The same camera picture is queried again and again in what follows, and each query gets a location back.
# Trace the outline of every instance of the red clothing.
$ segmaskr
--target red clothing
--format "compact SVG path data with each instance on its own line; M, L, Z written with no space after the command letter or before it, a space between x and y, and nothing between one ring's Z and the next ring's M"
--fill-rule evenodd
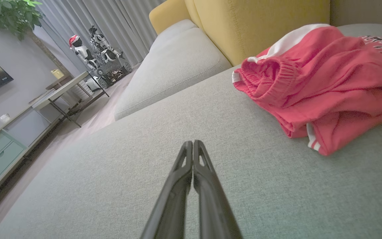
M382 123L382 40L372 41L303 26L244 60L232 80L288 137L309 133L308 146L329 155Z

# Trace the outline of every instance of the curtain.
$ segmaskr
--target curtain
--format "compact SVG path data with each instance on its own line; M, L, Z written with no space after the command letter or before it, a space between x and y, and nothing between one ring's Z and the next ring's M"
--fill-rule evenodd
M72 63L85 65L70 50L71 36L79 35L91 49L88 29L95 25L112 47L124 51L131 65L141 62L157 34L148 14L165 0L42 0L39 9L45 14L42 27L65 52Z

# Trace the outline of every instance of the wooden floor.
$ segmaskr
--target wooden floor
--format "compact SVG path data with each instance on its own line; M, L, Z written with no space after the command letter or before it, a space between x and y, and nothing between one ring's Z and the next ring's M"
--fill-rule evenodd
M115 105L134 73L135 71L108 88L107 93L110 97L102 96L80 114L77 122L82 126L81 128L65 120L52 130L38 147L23 160L15 172L0 187L0 223L55 152L115 121Z

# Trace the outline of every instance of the santa hat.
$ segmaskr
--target santa hat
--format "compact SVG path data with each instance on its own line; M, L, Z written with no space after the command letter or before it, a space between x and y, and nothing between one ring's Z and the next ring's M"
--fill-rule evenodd
M72 37L69 39L70 49L72 48L72 44L75 43L77 40L79 40L79 36L78 36L78 35L74 35L74 36L72 36Z

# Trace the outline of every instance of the sofa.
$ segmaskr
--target sofa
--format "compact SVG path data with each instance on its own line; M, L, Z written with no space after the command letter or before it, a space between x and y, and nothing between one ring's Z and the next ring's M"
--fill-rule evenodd
M185 31L196 29L183 20ZM377 24L339 29L382 36ZM244 238L382 238L382 124L321 156L307 139L286 137L272 115L234 88L238 67L66 146L9 210L0 239L140 237L181 145L195 139L206 145ZM185 238L199 238L193 189Z
M240 64L300 26L328 23L329 1L167 0L150 21L159 35L119 97L116 120Z

